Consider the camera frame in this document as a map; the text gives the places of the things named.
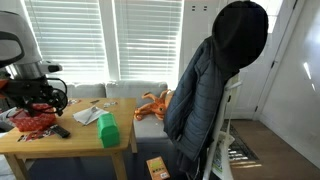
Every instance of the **paper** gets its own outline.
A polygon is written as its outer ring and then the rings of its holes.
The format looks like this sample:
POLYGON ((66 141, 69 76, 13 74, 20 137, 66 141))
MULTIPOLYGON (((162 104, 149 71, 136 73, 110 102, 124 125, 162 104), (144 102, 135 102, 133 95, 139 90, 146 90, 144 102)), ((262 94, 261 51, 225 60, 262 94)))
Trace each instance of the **paper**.
POLYGON ((80 112, 74 113, 73 114, 73 118, 76 121, 81 122, 84 125, 88 125, 91 122, 93 122, 96 119, 98 119, 101 114, 109 113, 108 111, 105 111, 105 110, 100 109, 100 108, 97 108, 97 111, 92 113, 91 109, 92 109, 92 107, 90 107, 88 109, 85 109, 85 110, 82 110, 80 112))
POLYGON ((51 130, 45 130, 45 131, 34 131, 29 134, 21 135, 20 138, 17 140, 17 142, 31 142, 36 139, 42 139, 44 137, 48 137, 54 135, 54 132, 51 130))
POLYGON ((229 130, 227 133, 223 131, 219 132, 217 147, 213 157, 212 171, 220 179, 233 179, 228 149, 234 140, 234 137, 229 134, 229 130))

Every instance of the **cardboard box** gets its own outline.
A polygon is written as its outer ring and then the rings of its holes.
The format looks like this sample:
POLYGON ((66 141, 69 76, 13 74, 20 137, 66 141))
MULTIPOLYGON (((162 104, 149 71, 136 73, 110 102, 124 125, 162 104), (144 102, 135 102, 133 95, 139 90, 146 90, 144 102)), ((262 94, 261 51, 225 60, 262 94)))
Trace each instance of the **cardboard box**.
POLYGON ((166 165, 161 157, 148 160, 147 165, 152 180, 162 180, 170 177, 166 165))

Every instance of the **cushion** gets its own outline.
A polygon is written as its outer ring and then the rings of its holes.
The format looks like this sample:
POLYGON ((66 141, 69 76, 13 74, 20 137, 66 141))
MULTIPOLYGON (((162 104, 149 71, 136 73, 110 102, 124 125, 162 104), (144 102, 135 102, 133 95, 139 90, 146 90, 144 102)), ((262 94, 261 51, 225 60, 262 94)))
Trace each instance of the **cushion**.
POLYGON ((136 98, 137 107, 152 102, 151 99, 142 99, 142 94, 151 92, 159 97, 166 90, 166 82, 156 81, 112 81, 106 84, 106 96, 109 98, 136 98))
POLYGON ((77 84, 68 89, 71 98, 105 98, 106 90, 104 84, 77 84))
POLYGON ((144 116, 141 121, 134 120, 133 124, 138 143, 168 139, 167 134, 163 131, 163 121, 157 119, 153 114, 144 116))
MULTIPOLYGON (((151 92, 159 97, 161 92, 167 88, 166 82, 114 81, 106 84, 106 93, 109 98, 136 98, 137 107, 141 107, 152 102, 151 99, 142 99, 142 94, 151 92)), ((168 136, 163 131, 163 121, 158 120, 154 114, 144 116, 142 121, 134 120, 133 123, 138 143, 168 141, 168 136)))

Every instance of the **wooden floor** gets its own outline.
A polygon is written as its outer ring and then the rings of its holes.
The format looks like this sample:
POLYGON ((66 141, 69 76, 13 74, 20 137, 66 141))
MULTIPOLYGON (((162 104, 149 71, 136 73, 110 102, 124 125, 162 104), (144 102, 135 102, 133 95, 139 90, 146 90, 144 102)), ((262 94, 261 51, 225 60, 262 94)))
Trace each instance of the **wooden floor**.
POLYGON ((233 120, 258 161, 232 162, 235 180, 320 180, 320 170, 259 121, 233 120))

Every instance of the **white tissue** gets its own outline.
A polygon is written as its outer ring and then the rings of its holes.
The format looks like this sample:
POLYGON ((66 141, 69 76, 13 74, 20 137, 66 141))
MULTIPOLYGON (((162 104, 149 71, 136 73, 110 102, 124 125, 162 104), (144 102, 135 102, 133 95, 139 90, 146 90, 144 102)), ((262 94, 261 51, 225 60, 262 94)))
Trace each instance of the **white tissue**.
POLYGON ((91 122, 93 122, 96 119, 98 119, 101 114, 109 113, 108 111, 105 111, 105 110, 100 109, 100 108, 97 108, 98 110, 96 112, 92 113, 91 109, 92 109, 92 107, 90 107, 88 109, 85 109, 85 110, 82 110, 82 111, 79 111, 77 113, 74 113, 73 114, 73 118, 76 121, 81 122, 82 124, 85 124, 86 121, 88 120, 88 118, 90 117, 90 115, 92 114, 90 119, 89 119, 89 121, 86 124, 86 125, 88 125, 91 122))

